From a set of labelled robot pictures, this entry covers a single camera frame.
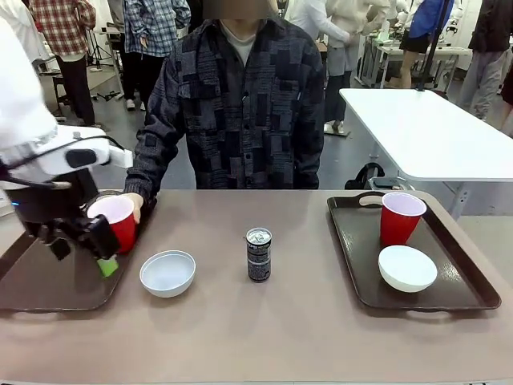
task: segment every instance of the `black bag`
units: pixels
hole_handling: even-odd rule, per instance
[[[378,176],[383,177],[385,176],[385,170],[383,170],[383,167],[380,166],[377,163],[371,162],[363,166],[363,168],[360,170],[358,175],[356,176],[356,179],[354,180],[348,180],[345,184],[346,190],[364,190],[367,185],[367,180],[374,176],[374,171],[378,170]]]

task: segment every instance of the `gray pants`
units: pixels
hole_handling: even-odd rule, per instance
[[[499,89],[505,58],[506,52],[474,52],[456,104],[484,120]],[[471,111],[474,97],[474,111]]]

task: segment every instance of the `hand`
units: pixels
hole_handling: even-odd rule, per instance
[[[139,194],[136,194],[134,192],[123,194],[123,196],[129,198],[132,202],[134,202],[134,219],[135,223],[139,224],[141,220],[141,208],[144,205],[144,198],[142,198]]]
[[[360,34],[352,34],[351,37],[349,38],[349,42],[348,42],[348,45],[350,46],[356,46],[358,44],[360,44]]]
[[[345,32],[345,31],[342,31],[344,32],[344,38],[342,39],[342,42],[344,43],[344,45],[348,45],[349,42],[351,41],[351,34],[349,32]]]

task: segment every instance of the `red plaid shirt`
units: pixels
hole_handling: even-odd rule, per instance
[[[85,30],[96,24],[95,8],[87,0],[32,0],[30,8],[54,54],[87,52]]]

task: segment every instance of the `tray handle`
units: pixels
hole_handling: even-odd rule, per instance
[[[347,198],[345,199],[345,205],[346,207],[348,205],[356,208],[362,208],[362,209],[380,209],[382,205],[378,205],[375,203],[370,203],[367,205],[362,204],[362,199],[367,197],[383,197],[385,193],[380,191],[368,191],[363,192],[362,194],[356,195],[355,197]]]

